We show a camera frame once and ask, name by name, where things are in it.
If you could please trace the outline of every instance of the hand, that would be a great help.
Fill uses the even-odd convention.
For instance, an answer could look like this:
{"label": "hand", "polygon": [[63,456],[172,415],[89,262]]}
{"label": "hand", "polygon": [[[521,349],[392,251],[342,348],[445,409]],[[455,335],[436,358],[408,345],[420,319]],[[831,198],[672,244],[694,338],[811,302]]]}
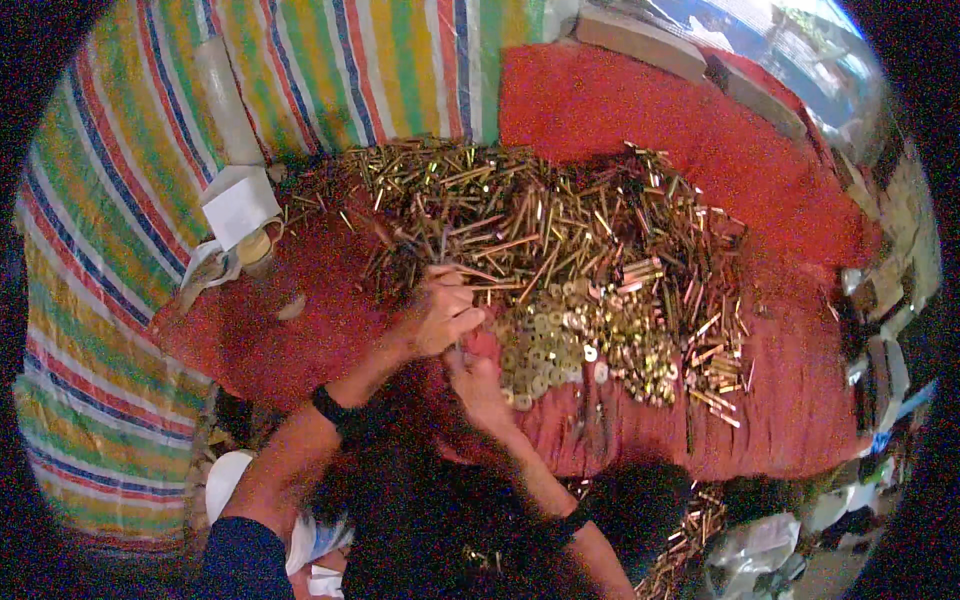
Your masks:
{"label": "hand", "polygon": [[460,350],[444,354],[453,391],[460,398],[467,421],[480,431],[506,442],[519,431],[513,409],[500,392],[496,367],[489,358],[478,358]]}
{"label": "hand", "polygon": [[400,328],[414,357],[421,358],[440,354],[485,318],[454,267],[432,266]]}

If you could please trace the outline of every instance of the concrete block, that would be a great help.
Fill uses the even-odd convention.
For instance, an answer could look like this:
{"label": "concrete block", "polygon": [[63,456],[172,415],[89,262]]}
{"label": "concrete block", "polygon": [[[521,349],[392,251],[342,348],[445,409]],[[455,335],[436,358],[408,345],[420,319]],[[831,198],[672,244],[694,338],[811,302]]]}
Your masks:
{"label": "concrete block", "polygon": [[882,317],[903,298],[902,278],[905,270],[906,260],[902,256],[891,256],[867,275],[876,294],[876,305],[867,315],[870,321]]}
{"label": "concrete block", "polygon": [[784,137],[794,142],[806,140],[806,125],[789,106],[725,60],[710,57],[707,64],[707,77],[725,94],[769,121]]}
{"label": "concrete block", "polygon": [[591,5],[580,9],[577,39],[601,46],[699,84],[707,62],[693,44],[630,16]]}

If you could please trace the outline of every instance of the person's right hand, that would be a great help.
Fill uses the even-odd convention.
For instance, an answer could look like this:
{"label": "person's right hand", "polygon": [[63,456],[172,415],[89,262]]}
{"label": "person's right hand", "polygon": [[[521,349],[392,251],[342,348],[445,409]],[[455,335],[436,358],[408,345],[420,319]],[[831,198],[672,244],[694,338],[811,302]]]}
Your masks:
{"label": "person's right hand", "polygon": [[455,349],[444,354],[444,360],[453,391],[460,398],[464,415],[472,426],[501,442],[519,431],[514,410],[500,392],[492,360]]}

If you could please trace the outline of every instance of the person's left hand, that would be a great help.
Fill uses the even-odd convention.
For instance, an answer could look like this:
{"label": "person's left hand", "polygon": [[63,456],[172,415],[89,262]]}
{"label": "person's left hand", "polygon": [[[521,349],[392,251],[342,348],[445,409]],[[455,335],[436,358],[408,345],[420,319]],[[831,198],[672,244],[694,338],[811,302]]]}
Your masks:
{"label": "person's left hand", "polygon": [[485,318],[483,309],[473,306],[473,292],[455,267],[431,266],[399,331],[414,358],[435,356]]}

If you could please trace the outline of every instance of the black sleeve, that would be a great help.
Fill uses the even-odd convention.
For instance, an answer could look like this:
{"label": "black sleeve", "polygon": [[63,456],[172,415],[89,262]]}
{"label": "black sleeve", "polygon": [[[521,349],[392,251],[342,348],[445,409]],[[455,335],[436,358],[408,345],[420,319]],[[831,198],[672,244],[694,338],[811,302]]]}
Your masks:
{"label": "black sleeve", "polygon": [[263,524],[242,516],[217,519],[193,597],[293,600],[285,556],[283,541]]}

